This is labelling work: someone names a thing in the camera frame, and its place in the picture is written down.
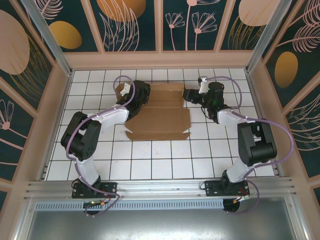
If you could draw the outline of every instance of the white tiled floor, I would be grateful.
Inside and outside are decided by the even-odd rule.
[[[45,180],[74,180],[77,173],[74,164],[66,158],[60,140],[74,113],[96,113],[110,108],[116,102],[113,81],[120,75],[148,83],[184,83],[188,89],[198,89],[199,76],[232,77],[240,85],[242,106],[239,113],[257,117],[254,103],[243,69],[139,69],[76,71],[56,143]],[[240,96],[230,81],[224,84],[224,100],[231,107],[238,107]],[[126,136],[124,124],[116,124],[100,134],[94,164],[102,180],[155,180],[219,178],[237,159],[237,127],[226,128],[206,119],[200,105],[185,103],[190,110],[190,138],[183,141],[131,141]],[[271,166],[258,168],[251,177],[274,176]]]

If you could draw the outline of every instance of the yellow circle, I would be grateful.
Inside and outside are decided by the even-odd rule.
[[[76,49],[82,44],[78,30],[66,21],[55,21],[49,26],[59,46],[66,49]]]
[[[21,74],[30,57],[28,35],[9,13],[0,10],[0,69],[8,74]]]
[[[263,26],[269,22],[279,0],[241,0],[239,18],[248,26]]]
[[[298,71],[298,59],[292,52],[282,53],[275,64],[275,82],[280,88],[288,87],[296,77]]]
[[[139,18],[146,9],[146,0],[97,0],[96,2],[108,18],[117,22],[130,21],[131,17],[128,16],[130,9],[136,18]]]

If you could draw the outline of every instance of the cardboard box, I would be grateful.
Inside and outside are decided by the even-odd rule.
[[[120,92],[124,84],[116,90]],[[185,140],[191,127],[190,111],[184,108],[183,83],[150,84],[148,103],[125,123],[130,140]]]

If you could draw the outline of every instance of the flattened cardboard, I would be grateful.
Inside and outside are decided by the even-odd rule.
[[[124,84],[116,90],[120,92]],[[190,111],[183,108],[183,83],[150,84],[148,103],[125,123],[130,140],[185,140],[190,135]]]

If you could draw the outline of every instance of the purple cable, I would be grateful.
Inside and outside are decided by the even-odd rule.
[[[280,124],[274,122],[274,121],[270,121],[270,120],[265,120],[265,119],[256,119],[256,118],[251,118],[251,117],[246,117],[246,116],[243,116],[241,114],[238,114],[236,112],[232,112],[232,114],[234,114],[235,116],[239,117],[239,118],[242,118],[242,119],[246,119],[247,121],[256,121],[256,122],[261,122],[261,123],[266,123],[266,124],[272,124],[272,125],[275,125],[279,128],[281,128],[282,130],[285,131],[285,133],[289,136],[289,139],[290,139],[290,150],[288,152],[288,154],[281,160],[278,160],[278,161],[273,161],[273,162],[269,162],[269,163],[261,163],[261,164],[258,164],[256,165],[255,167],[251,168],[244,176],[243,178],[248,182],[248,183],[251,183],[255,189],[256,189],[256,202],[254,204],[254,206],[250,209],[250,210],[246,210],[246,211],[242,211],[242,212],[230,212],[231,214],[234,214],[234,215],[240,215],[240,214],[248,214],[250,212],[252,212],[257,206],[258,206],[258,203],[259,203],[259,198],[260,198],[260,193],[259,193],[259,190],[258,190],[258,187],[257,185],[255,185],[252,181],[248,180],[247,179],[247,176],[252,172],[254,171],[256,168],[260,168],[260,167],[263,167],[263,166],[269,166],[269,165],[276,165],[276,164],[280,164],[280,163],[283,163],[284,161],[288,160],[288,158],[291,156],[291,154],[293,153],[294,151],[294,137],[292,136],[292,134],[290,133],[290,131],[288,129],[286,129],[285,127],[281,126]]]
[[[236,85],[236,87],[238,88],[239,93],[240,93],[240,100],[239,100],[239,106],[233,107],[233,109],[239,109],[242,105],[242,92],[241,92],[239,84],[234,79],[232,79],[231,77],[228,77],[228,76],[213,76],[213,77],[207,78],[208,81],[217,80],[217,79],[222,80],[222,81],[231,80]]]
[[[134,81],[133,81],[130,77],[128,77],[128,76],[120,75],[120,76],[118,76],[118,77],[114,80],[114,82],[113,82],[113,89],[114,89],[114,91],[117,93],[117,91],[116,91],[116,89],[115,89],[115,84],[116,84],[116,81],[117,81],[118,79],[120,79],[120,78],[127,78],[127,79],[130,80],[130,82],[132,82],[133,92],[132,92],[132,96],[131,96],[131,98],[129,99],[129,101],[127,101],[127,102],[126,102],[125,104],[123,104],[123,105],[119,105],[119,106],[116,106],[116,107],[109,108],[109,109],[106,109],[106,110],[104,110],[104,111],[98,112],[98,113],[96,113],[95,115],[92,115],[92,116],[90,116],[90,117],[87,117],[85,120],[83,120],[83,121],[76,127],[76,129],[74,130],[74,132],[72,133],[72,135],[71,135],[71,137],[70,137],[70,140],[69,140],[69,142],[68,142],[68,144],[67,144],[67,146],[66,146],[66,149],[65,149],[65,155],[66,155],[66,157],[67,157],[68,159],[74,161],[75,170],[76,170],[76,172],[77,172],[78,175],[79,175],[79,179],[81,179],[81,181],[82,181],[85,185],[87,185],[90,189],[94,190],[95,192],[98,192],[98,193],[101,193],[101,194],[104,194],[104,195],[117,196],[116,200],[115,200],[113,203],[111,203],[106,209],[104,209],[104,210],[102,210],[102,211],[99,211],[99,212],[98,212],[97,214],[95,214],[95,215],[89,215],[89,214],[87,213],[87,209],[88,209],[88,208],[86,207],[85,210],[84,210],[84,212],[85,212],[85,214],[86,214],[87,217],[91,216],[92,218],[94,218],[95,216],[102,215],[103,213],[105,213],[106,211],[108,211],[110,208],[113,207],[113,205],[119,200],[120,195],[117,194],[117,193],[113,193],[113,192],[101,191],[101,190],[96,189],[96,188],[94,188],[93,186],[91,186],[91,185],[82,177],[82,175],[81,175],[81,173],[80,173],[80,171],[79,171],[79,168],[78,168],[77,159],[76,159],[75,157],[72,157],[72,156],[69,155],[69,149],[70,149],[70,145],[71,145],[72,140],[75,138],[75,135],[77,134],[77,132],[79,131],[79,129],[81,128],[81,126],[82,126],[83,124],[85,124],[87,121],[89,121],[89,120],[91,120],[91,119],[93,119],[93,118],[95,118],[95,117],[98,117],[98,116],[100,116],[100,115],[102,115],[102,114],[105,114],[105,113],[108,113],[108,112],[110,112],[110,111],[113,111],[113,110],[116,110],[116,109],[125,107],[126,105],[128,105],[128,104],[134,99],[134,96],[135,96],[135,93],[136,93],[136,86],[135,86],[135,84],[134,84]]]

